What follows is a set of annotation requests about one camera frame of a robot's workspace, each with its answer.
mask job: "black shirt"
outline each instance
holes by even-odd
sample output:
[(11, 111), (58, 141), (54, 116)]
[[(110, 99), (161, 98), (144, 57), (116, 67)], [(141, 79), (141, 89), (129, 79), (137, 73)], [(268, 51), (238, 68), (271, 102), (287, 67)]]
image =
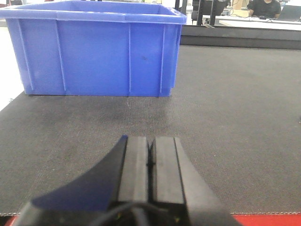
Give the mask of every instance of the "black shirt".
[(248, 9), (254, 10), (254, 16), (265, 16), (267, 18), (274, 18), (275, 14), (280, 14), (280, 3), (272, 0), (271, 3), (265, 3), (264, 0), (253, 0), (249, 3)]

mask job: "red table edge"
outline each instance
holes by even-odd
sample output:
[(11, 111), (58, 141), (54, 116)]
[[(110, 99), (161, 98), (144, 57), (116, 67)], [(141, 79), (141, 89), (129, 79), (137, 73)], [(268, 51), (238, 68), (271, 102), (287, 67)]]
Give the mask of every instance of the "red table edge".
[[(4, 226), (12, 226), (18, 216), (12, 216)], [(234, 214), (243, 226), (301, 226), (298, 214)]]

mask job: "desk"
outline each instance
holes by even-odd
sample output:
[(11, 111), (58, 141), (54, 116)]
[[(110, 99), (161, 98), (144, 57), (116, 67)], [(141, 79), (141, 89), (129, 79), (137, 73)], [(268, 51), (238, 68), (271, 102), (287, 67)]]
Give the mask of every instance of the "desk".
[[(203, 19), (209, 19), (209, 15), (204, 15)], [(301, 31), (301, 22), (281, 21), (281, 20), (261, 20), (256, 17), (238, 17), (238, 16), (217, 16), (215, 24), (222, 24), (230, 27), (246, 27), (246, 28), (265, 28)]]
[(275, 23), (275, 22), (219, 20), (219, 23), (228, 27), (264, 28), (264, 29), (301, 31), (301, 22), (299, 22), (299, 24), (288, 24), (288, 23)]
[(179, 137), (231, 213), (299, 212), (300, 58), (180, 46), (171, 97), (22, 93), (0, 112), (0, 214), (70, 182), (122, 134)]

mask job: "plastic bin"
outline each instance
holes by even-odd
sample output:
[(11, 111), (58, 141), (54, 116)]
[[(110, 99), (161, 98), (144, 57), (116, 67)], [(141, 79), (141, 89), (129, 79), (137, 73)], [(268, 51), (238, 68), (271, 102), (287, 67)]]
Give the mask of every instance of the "plastic bin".
[(158, 4), (60, 1), (0, 9), (26, 94), (167, 97), (186, 16)]

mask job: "black cable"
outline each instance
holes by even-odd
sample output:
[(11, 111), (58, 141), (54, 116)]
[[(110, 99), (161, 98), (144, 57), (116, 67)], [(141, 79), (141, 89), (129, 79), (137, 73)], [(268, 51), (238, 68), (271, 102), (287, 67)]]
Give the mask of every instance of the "black cable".
[(173, 226), (174, 225), (174, 219), (169, 216), (168, 214), (162, 212), (158, 207), (151, 205), (149, 203), (143, 203), (143, 202), (131, 202), (126, 203), (120, 206), (117, 206), (107, 213), (99, 216), (94, 221), (92, 221), (88, 226), (102, 226), (106, 223), (109, 223), (110, 221), (113, 221), (116, 219), (116, 216), (119, 213), (129, 212), (132, 208), (142, 208), (144, 210), (147, 210), (149, 212), (152, 212), (154, 214), (157, 214), (159, 217), (163, 218), (166, 221), (166, 225)]
[(150, 226), (147, 219), (147, 215), (142, 208), (132, 208), (132, 213), (135, 216), (136, 225), (138, 226)]

